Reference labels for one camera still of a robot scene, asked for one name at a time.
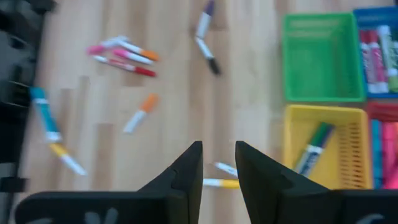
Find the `pink Sharpie highlighter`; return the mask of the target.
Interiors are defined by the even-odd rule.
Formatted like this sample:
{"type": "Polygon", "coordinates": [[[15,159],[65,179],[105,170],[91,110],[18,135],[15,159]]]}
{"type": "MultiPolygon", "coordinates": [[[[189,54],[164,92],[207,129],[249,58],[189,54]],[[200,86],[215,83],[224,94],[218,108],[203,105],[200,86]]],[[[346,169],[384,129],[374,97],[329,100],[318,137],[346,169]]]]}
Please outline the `pink Sharpie highlighter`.
{"type": "Polygon", "coordinates": [[[396,123],[382,123],[382,176],[384,189],[394,189],[398,169],[398,130],[396,123]]]}

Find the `orange fine-tip marker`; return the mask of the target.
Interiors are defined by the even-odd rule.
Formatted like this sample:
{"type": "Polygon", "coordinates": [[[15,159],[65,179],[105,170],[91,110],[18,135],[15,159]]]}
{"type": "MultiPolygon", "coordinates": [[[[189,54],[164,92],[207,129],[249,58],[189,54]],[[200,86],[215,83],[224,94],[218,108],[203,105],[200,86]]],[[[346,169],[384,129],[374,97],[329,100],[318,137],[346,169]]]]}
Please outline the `orange fine-tip marker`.
{"type": "Polygon", "coordinates": [[[158,95],[151,93],[140,105],[139,109],[131,116],[124,126],[124,133],[132,133],[140,122],[155,108],[159,100],[158,95]]]}
{"type": "Polygon", "coordinates": [[[150,50],[142,49],[142,48],[140,48],[140,47],[138,47],[136,45],[133,45],[133,44],[127,42],[127,41],[120,40],[119,41],[119,45],[121,47],[124,47],[124,48],[130,50],[131,52],[139,54],[139,55],[141,55],[143,57],[146,57],[148,59],[155,60],[155,61],[159,60],[159,55],[157,53],[155,53],[153,51],[150,51],[150,50]]]}

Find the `purple fine-tip marker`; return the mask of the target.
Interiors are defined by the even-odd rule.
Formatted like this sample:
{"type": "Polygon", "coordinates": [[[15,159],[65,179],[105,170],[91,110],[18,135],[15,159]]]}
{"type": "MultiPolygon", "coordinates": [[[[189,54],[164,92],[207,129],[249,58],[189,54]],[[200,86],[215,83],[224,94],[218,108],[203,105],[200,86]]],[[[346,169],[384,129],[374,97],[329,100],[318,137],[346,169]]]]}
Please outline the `purple fine-tip marker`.
{"type": "Polygon", "coordinates": [[[198,21],[195,37],[203,39],[211,23],[214,13],[215,0],[208,0],[198,21]]]}

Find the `red Expo fine marker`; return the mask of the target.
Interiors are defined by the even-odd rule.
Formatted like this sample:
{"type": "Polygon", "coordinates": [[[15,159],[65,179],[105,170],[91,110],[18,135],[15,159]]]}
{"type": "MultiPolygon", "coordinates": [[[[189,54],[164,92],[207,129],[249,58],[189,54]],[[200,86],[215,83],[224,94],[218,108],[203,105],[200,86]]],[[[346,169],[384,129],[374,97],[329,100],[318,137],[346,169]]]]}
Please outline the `red Expo fine marker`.
{"type": "Polygon", "coordinates": [[[106,57],[103,57],[103,56],[100,56],[100,55],[94,55],[93,58],[95,60],[101,62],[101,63],[105,63],[105,64],[108,64],[110,66],[117,67],[117,68],[129,71],[129,72],[138,73],[140,75],[145,75],[145,76],[148,76],[148,77],[155,77],[156,76],[156,73],[153,72],[152,70],[148,70],[148,69],[143,68],[143,67],[137,67],[137,66],[134,66],[134,65],[131,65],[131,64],[116,60],[116,59],[109,59],[109,58],[106,58],[106,57]]]}

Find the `teal Expo chisel marker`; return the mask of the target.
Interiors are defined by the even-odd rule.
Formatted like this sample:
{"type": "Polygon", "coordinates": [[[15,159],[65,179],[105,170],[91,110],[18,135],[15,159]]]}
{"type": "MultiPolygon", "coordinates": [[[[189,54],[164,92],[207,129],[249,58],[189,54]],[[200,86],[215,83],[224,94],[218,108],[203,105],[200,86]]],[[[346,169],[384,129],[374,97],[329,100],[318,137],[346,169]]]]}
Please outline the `teal Expo chisel marker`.
{"type": "Polygon", "coordinates": [[[57,127],[55,119],[53,118],[49,102],[45,97],[45,92],[42,88],[31,87],[30,96],[36,108],[39,110],[44,128],[45,138],[49,142],[60,142],[62,135],[57,127]]]}

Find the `green Expo fine marker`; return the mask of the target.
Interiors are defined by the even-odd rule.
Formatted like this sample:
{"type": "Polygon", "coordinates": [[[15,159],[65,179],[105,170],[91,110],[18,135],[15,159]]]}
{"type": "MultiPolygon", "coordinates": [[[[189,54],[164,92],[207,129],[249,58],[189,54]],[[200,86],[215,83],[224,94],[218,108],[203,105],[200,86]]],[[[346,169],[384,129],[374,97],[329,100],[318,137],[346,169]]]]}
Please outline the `green Expo fine marker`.
{"type": "Polygon", "coordinates": [[[320,123],[294,168],[296,173],[305,177],[310,175],[319,157],[322,155],[325,144],[334,128],[335,126],[332,124],[320,123]]]}

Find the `green plastic basket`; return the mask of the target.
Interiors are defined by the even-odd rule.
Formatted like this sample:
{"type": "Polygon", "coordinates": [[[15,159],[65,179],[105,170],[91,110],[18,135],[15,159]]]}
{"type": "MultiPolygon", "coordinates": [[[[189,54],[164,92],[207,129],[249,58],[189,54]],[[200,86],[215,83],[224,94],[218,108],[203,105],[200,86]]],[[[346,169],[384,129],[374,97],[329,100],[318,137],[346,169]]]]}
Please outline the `green plastic basket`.
{"type": "Polygon", "coordinates": [[[285,15],[282,60],[289,101],[362,102],[366,97],[351,12],[285,15]]]}

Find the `yellow fine-tip marker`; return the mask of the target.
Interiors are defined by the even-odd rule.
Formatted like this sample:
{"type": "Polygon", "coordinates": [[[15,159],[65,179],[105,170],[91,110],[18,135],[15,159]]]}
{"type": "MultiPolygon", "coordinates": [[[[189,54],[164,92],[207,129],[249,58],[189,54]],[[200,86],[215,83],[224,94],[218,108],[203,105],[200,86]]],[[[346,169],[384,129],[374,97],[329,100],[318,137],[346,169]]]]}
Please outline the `yellow fine-tip marker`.
{"type": "Polygon", "coordinates": [[[239,189],[239,181],[233,179],[203,179],[203,185],[226,189],[239,189]]]}
{"type": "Polygon", "coordinates": [[[61,144],[51,143],[49,147],[68,168],[78,175],[86,175],[86,170],[84,170],[84,168],[82,168],[82,166],[79,165],[79,163],[77,163],[77,161],[74,160],[71,155],[69,155],[68,151],[61,144]]]}

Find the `blue Sharpie highlighter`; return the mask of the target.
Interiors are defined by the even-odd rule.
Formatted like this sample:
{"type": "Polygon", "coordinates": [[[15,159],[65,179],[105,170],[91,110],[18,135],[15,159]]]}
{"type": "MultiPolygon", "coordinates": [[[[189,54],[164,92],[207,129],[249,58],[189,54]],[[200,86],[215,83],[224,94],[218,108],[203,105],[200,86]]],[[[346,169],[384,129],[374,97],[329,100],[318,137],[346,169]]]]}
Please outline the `blue Sharpie highlighter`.
{"type": "Polygon", "coordinates": [[[380,189],[382,187],[382,144],[381,122],[379,120],[371,120],[371,139],[374,188],[380,189]]]}

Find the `pink Expo chisel marker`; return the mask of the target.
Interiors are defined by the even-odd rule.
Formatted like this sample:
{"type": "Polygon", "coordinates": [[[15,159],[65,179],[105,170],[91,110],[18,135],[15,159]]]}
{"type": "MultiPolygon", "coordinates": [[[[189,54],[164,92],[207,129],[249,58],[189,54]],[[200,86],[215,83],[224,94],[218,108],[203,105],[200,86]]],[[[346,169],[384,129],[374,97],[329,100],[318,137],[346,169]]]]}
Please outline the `pink Expo chisel marker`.
{"type": "Polygon", "coordinates": [[[371,56],[373,60],[373,67],[376,76],[376,86],[378,92],[387,93],[389,91],[386,81],[385,68],[382,60],[382,52],[377,39],[370,42],[371,56]]]}

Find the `green Expo chisel marker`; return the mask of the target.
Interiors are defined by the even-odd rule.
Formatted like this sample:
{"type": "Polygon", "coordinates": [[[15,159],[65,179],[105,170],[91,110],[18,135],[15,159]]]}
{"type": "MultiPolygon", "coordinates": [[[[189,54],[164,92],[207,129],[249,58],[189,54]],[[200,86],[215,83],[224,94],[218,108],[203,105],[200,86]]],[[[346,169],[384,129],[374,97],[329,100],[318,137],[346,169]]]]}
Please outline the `green Expo chisel marker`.
{"type": "Polygon", "coordinates": [[[394,47],[391,28],[387,25],[381,25],[377,28],[377,33],[379,34],[389,89],[393,93],[398,93],[398,55],[394,47]]]}

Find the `blue plastic basket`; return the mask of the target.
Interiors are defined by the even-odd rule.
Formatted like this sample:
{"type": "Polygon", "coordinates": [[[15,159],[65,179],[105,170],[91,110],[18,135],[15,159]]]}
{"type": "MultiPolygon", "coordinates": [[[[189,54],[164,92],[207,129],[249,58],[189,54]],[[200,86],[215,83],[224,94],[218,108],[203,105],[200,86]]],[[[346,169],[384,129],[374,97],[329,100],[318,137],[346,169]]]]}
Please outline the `blue plastic basket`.
{"type": "MultiPolygon", "coordinates": [[[[355,9],[353,11],[354,16],[356,18],[356,24],[358,27],[358,35],[360,30],[365,30],[368,33],[368,45],[370,45],[370,42],[373,39],[377,39],[380,48],[380,39],[379,39],[379,34],[377,33],[377,28],[381,25],[387,25],[391,28],[391,33],[392,33],[392,39],[394,41],[394,47],[396,49],[396,53],[398,55],[398,7],[377,7],[377,8],[366,8],[366,9],[355,9]]],[[[360,38],[359,38],[359,50],[361,52],[361,47],[360,47],[360,38]]],[[[373,67],[373,60],[372,60],[372,69],[373,69],[373,82],[374,82],[374,93],[368,93],[367,89],[367,83],[366,83],[366,77],[364,73],[364,66],[363,66],[363,74],[364,74],[364,85],[365,85],[365,91],[366,94],[369,98],[398,98],[398,93],[393,93],[389,89],[387,93],[380,93],[378,92],[377,86],[376,86],[376,76],[374,72],[374,67],[373,67]]]]}

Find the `pink fine-tip marker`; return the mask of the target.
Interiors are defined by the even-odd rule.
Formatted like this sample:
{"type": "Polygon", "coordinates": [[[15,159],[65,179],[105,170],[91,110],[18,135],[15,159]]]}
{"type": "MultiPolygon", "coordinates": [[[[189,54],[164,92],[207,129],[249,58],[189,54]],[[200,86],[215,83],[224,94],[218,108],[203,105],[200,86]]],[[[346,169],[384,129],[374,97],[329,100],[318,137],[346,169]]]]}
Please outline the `pink fine-tip marker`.
{"type": "Polygon", "coordinates": [[[105,50],[117,46],[120,42],[128,41],[128,40],[129,40],[128,37],[122,36],[122,35],[117,36],[117,37],[113,37],[111,39],[102,41],[102,42],[100,42],[97,45],[93,45],[91,47],[88,47],[87,52],[88,52],[89,55],[101,54],[105,50]]]}
{"type": "Polygon", "coordinates": [[[145,58],[143,56],[140,56],[138,54],[135,54],[128,50],[124,50],[124,49],[120,49],[120,48],[113,49],[113,54],[115,54],[116,56],[121,57],[121,58],[126,58],[129,60],[137,61],[139,63],[147,64],[147,65],[151,65],[153,63],[153,61],[148,58],[145,58]]]}

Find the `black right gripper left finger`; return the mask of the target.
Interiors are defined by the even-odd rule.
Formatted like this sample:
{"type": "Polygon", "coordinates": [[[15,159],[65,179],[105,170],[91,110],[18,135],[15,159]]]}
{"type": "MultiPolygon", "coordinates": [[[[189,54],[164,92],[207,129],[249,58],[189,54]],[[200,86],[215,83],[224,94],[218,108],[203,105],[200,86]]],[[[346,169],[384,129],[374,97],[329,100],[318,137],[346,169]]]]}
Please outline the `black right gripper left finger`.
{"type": "Polygon", "coordinates": [[[39,192],[16,207],[16,224],[198,224],[203,145],[195,141],[137,191],[39,192]]]}

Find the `red plastic basket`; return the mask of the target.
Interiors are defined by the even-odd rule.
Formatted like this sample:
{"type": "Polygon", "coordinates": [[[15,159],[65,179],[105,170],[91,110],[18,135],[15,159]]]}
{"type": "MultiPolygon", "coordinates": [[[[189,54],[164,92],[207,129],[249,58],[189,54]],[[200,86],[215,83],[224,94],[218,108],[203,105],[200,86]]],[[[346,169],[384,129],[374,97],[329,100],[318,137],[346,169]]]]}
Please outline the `red plastic basket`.
{"type": "MultiPolygon", "coordinates": [[[[367,106],[367,114],[369,118],[369,142],[370,142],[370,151],[371,151],[371,162],[372,162],[372,173],[373,173],[373,154],[371,148],[371,120],[376,119],[381,122],[381,143],[382,143],[382,123],[384,122],[394,122],[396,123],[398,130],[398,104],[382,104],[376,102],[370,102],[367,106]]],[[[394,190],[398,190],[398,169],[394,179],[394,190]]]]}

